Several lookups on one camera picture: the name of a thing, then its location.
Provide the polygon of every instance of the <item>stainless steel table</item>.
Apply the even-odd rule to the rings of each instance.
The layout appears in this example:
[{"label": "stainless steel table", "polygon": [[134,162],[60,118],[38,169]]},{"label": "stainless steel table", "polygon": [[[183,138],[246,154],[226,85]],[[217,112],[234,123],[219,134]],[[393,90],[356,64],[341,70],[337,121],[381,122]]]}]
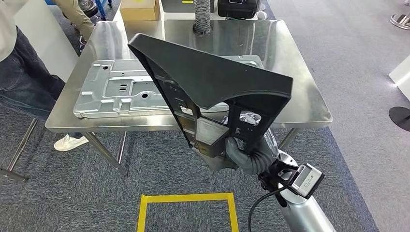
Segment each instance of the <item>stainless steel table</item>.
[{"label": "stainless steel table", "polygon": [[283,21],[212,21],[214,31],[206,37],[192,33],[193,23],[192,20],[99,22],[45,126],[53,132],[83,133],[122,174],[126,173],[120,165],[125,137],[116,159],[91,132],[179,130],[172,115],[79,119],[73,114],[91,63],[95,60],[135,59],[127,43],[139,32],[219,56],[258,55],[265,69],[293,77],[292,99],[271,127],[292,128],[281,148],[300,128],[323,127],[333,121]]}]

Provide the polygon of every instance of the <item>yellow tape square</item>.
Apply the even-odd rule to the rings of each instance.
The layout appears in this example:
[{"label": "yellow tape square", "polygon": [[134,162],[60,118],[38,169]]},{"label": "yellow tape square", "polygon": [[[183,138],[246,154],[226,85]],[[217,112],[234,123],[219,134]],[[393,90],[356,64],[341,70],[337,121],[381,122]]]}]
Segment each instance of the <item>yellow tape square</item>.
[{"label": "yellow tape square", "polygon": [[138,216],[137,232],[144,232],[146,208],[148,203],[170,203],[170,202],[200,202],[200,201],[228,201],[229,219],[232,232],[239,232],[238,219],[236,217],[234,194],[229,193],[206,193],[186,195],[159,195],[146,196],[141,194],[140,213]]}]

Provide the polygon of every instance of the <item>black bag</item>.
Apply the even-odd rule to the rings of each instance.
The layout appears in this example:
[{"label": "black bag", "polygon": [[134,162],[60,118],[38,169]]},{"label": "black bag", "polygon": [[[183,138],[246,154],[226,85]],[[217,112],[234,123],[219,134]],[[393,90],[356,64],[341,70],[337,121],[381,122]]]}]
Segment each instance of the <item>black bag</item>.
[{"label": "black bag", "polygon": [[253,18],[260,0],[218,0],[218,15],[236,19]]}]

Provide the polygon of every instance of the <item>white sneaker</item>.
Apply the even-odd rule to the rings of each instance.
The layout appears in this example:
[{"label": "white sneaker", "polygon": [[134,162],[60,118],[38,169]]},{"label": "white sneaker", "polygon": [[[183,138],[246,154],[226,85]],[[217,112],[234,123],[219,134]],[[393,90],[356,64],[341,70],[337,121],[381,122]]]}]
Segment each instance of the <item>white sneaker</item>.
[{"label": "white sneaker", "polygon": [[76,139],[66,134],[64,138],[58,140],[54,144],[54,148],[57,151],[69,151],[86,143],[88,143],[88,139],[84,136],[79,139]]}]

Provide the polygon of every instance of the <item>person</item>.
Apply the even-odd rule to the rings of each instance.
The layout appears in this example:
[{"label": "person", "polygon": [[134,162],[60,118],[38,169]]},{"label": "person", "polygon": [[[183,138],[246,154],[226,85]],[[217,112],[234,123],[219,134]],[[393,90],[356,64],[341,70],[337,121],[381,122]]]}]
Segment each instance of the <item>person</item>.
[{"label": "person", "polygon": [[85,41],[88,41],[94,24],[90,18],[81,10],[78,0],[54,0],[63,14],[72,22],[80,31]]},{"label": "person", "polygon": [[[64,82],[48,72],[27,37],[15,25],[6,3],[0,0],[0,105],[46,121]],[[87,142],[80,133],[69,133],[54,148],[68,151]]]}]

